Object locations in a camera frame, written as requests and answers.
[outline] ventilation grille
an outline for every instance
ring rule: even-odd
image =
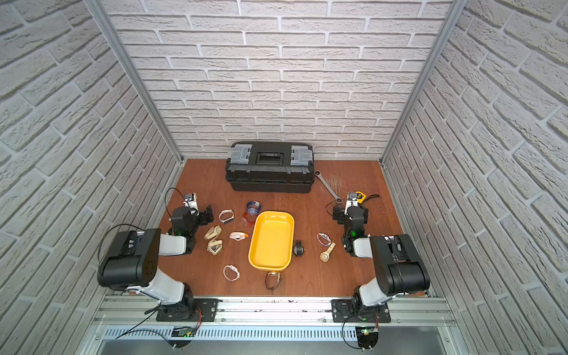
[[[157,331],[168,339],[182,340],[182,337],[171,337],[174,326],[152,325],[140,327]],[[129,326],[112,325],[107,328],[105,340],[115,339]],[[348,341],[357,341],[355,327],[346,325],[343,333]],[[139,331],[129,333],[121,339],[150,340],[159,339],[160,336],[153,332]],[[203,325],[192,340],[256,340],[256,341],[343,341],[341,326],[330,327],[262,327],[262,326],[231,326],[231,325]]]

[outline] black mounting plate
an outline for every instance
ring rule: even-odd
[[[346,319],[352,322],[364,322],[364,323],[375,323],[375,317],[367,317],[366,320],[356,319],[353,316],[353,303],[350,299],[332,299],[331,300],[331,311],[333,315],[333,322],[343,323]],[[379,317],[379,323],[390,323],[390,313],[387,304],[378,307],[377,316]]]

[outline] black toolbox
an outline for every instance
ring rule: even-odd
[[[225,177],[234,191],[307,194],[314,183],[311,145],[241,141],[229,153]]]

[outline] brick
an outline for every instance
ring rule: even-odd
[[[294,16],[326,16],[326,2],[280,2],[280,1],[247,1],[241,2],[243,15],[294,15]]]
[[[529,14],[551,21],[562,10],[566,2],[564,0],[552,0],[540,2],[535,0],[504,0],[504,3],[519,9],[520,12]]]
[[[467,85],[467,82],[462,79],[458,72],[456,72],[451,66],[446,64],[443,60],[438,61],[438,63],[436,64],[436,69],[457,93],[461,93]]]
[[[456,97],[456,93],[450,88],[450,86],[442,81],[437,88],[440,96],[444,98],[448,106],[452,109],[455,115],[460,119],[460,121],[469,128],[477,122],[474,114],[463,104],[463,102]]]
[[[435,39],[436,35],[414,35],[410,45],[414,47],[430,47]]]
[[[278,47],[202,45],[205,57],[278,57]]]
[[[419,3],[392,2],[334,2],[331,5],[332,16],[416,16]]]
[[[0,71],[0,97],[4,97],[48,71],[55,65],[46,51],[39,50]]]
[[[164,43],[172,44],[243,44],[241,32],[160,31],[160,36]]]
[[[568,34],[563,30],[548,29],[539,20],[514,13],[505,26],[505,32],[527,42],[529,45],[546,53],[554,60],[566,65],[568,59]]]
[[[526,171],[546,188],[555,199],[568,208],[568,182],[563,175],[554,169],[547,160],[528,144],[523,144],[517,149],[513,157]]]
[[[171,58],[174,68],[247,69],[246,59]]]
[[[427,2],[422,10],[422,17],[444,18],[449,8],[449,2]]]
[[[124,44],[160,43],[154,31],[118,31]]]
[[[390,32],[396,28],[396,32],[432,33],[437,34],[442,25],[442,20],[434,19],[370,19],[369,32]]]
[[[353,72],[312,72],[308,70],[301,70],[301,71],[293,71],[293,70],[285,70],[283,72],[283,80],[298,80],[298,81],[314,81],[314,80],[323,80],[323,81],[351,81],[353,79]]]
[[[511,212],[513,212],[527,231],[532,235],[533,239],[541,247],[542,251],[546,253],[550,261],[560,271],[566,270],[568,260],[566,253],[563,252],[564,247],[561,245],[554,233],[544,226],[540,218],[538,218],[518,197],[514,188],[506,182],[506,178],[503,173],[496,170],[489,175],[488,179],[489,183],[510,207]]]
[[[81,52],[34,80],[21,91],[21,94],[33,105],[37,105],[90,64],[87,53]]]
[[[322,59],[249,59],[251,69],[324,69]]]
[[[315,101],[263,101],[256,100],[255,108],[316,108]]]
[[[117,60],[114,54],[111,51],[108,51],[93,65],[79,74],[75,79],[75,83],[77,84],[79,89],[83,91],[87,90],[95,83],[97,83],[99,79],[104,76],[116,62]]]
[[[550,263],[546,260],[546,256],[540,252],[537,245],[534,243],[535,238],[527,236],[513,216],[507,216],[502,219],[501,225],[515,241],[521,253],[527,258],[527,262],[532,265],[538,265],[538,267],[533,268],[533,270],[537,273],[543,286],[549,290],[550,296],[554,298],[560,309],[566,313],[568,304],[566,303],[566,299],[560,296],[566,292],[566,282],[558,278],[555,271],[551,268]]]
[[[499,144],[483,125],[476,125],[471,132],[478,140],[483,149],[501,168],[503,173],[511,179],[513,184],[525,196],[530,198],[540,192],[539,186],[522,170],[522,168],[509,157],[507,151]]]
[[[217,110],[209,109],[183,109],[183,110],[160,110],[163,117],[189,117],[189,116],[219,116]]]
[[[19,151],[79,96],[76,87],[65,86],[40,105],[34,114],[6,130],[0,139],[10,148]]]
[[[568,143],[542,128],[532,115],[523,110],[509,96],[501,95],[494,104],[513,127],[538,148],[561,171],[568,172]]]
[[[466,9],[468,9],[472,14],[478,15],[482,19],[488,21],[497,28],[505,24],[505,21],[512,12],[511,9],[499,3],[482,0],[468,2]]]
[[[154,100],[211,100],[213,96],[210,91],[161,91],[152,90],[150,95]]]
[[[192,16],[194,30],[278,31],[276,18]]]
[[[417,73],[411,72],[358,72],[356,81],[414,82]]]
[[[4,194],[58,140],[59,135],[53,129],[46,128],[15,159],[0,166],[0,194]]]
[[[63,9],[63,14],[72,26],[80,25],[91,18],[91,13],[84,2],[78,2]]]
[[[31,22],[73,2],[74,0],[17,0],[14,2],[14,6],[26,21]]]
[[[216,91],[216,100],[280,100],[279,91]]]
[[[209,70],[212,80],[280,80],[277,70]]]
[[[459,30],[454,30],[449,41],[473,63],[479,63],[485,55],[484,50],[472,38]]]
[[[246,37],[247,37],[247,45],[324,45],[325,44],[325,34],[247,32]]]
[[[169,69],[170,64],[166,58],[132,58],[138,69]]]
[[[359,47],[282,47],[282,57],[358,58]]]
[[[426,59],[429,50],[426,48],[363,48],[363,58],[370,59]]]
[[[21,27],[22,21],[18,19],[10,5],[0,6],[0,34]]]
[[[463,101],[507,149],[512,149],[519,142],[520,138],[511,126],[490,110],[472,89],[465,91]]]
[[[191,15],[238,15],[234,1],[222,0],[146,0],[149,13]]]
[[[568,329],[565,322],[565,315],[554,304],[554,300],[549,293],[542,287],[528,290],[533,302],[538,307],[544,318],[550,324],[557,339],[564,348],[568,347]]]
[[[488,173],[494,166],[477,141],[472,138],[467,129],[457,120],[454,115],[449,115],[446,123],[452,129],[457,139],[475,161],[475,164],[483,174]]]
[[[338,18],[282,18],[282,31],[336,31],[362,32],[364,19]]]
[[[3,36],[0,39],[0,47],[3,48],[0,66],[13,62],[69,30],[65,17],[57,14]]]
[[[365,102],[365,101],[320,101],[318,108],[324,110],[380,110],[382,102]]]
[[[189,30],[185,16],[114,15],[112,23],[117,30]]]
[[[325,61],[326,70],[397,70],[400,60],[348,60],[328,59]]]
[[[94,20],[88,20],[73,31],[49,45],[49,51],[57,61],[62,61],[85,46],[101,32]]]
[[[399,111],[349,110],[349,112],[347,112],[347,117],[349,118],[398,119],[399,116]]]
[[[253,90],[306,90],[317,91],[319,83],[306,81],[253,81]]]
[[[408,95],[395,93],[352,93],[353,101],[406,101]]]
[[[406,34],[369,34],[369,33],[338,33],[329,34],[329,45],[376,45],[386,47],[404,47],[408,44],[410,35]]]
[[[132,57],[199,56],[194,45],[130,44],[126,48]]]
[[[548,120],[548,125],[552,127],[558,134],[568,139],[568,110],[561,108],[552,118]]]
[[[544,86],[550,94],[565,101],[568,95],[568,74],[563,67],[532,53],[522,65],[521,71]]]
[[[142,79],[150,80],[206,80],[207,76],[203,70],[187,70],[187,69],[141,69],[139,70]]]
[[[322,118],[343,118],[345,110],[286,110],[282,113],[283,117],[322,117]]]

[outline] white brick wall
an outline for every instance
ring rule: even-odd
[[[73,354],[176,162],[83,2],[3,1],[0,48],[0,353]]]
[[[469,0],[386,161],[470,353],[568,352],[567,17]]]
[[[450,5],[104,3],[188,158],[266,139],[311,143],[316,158],[378,159]]]

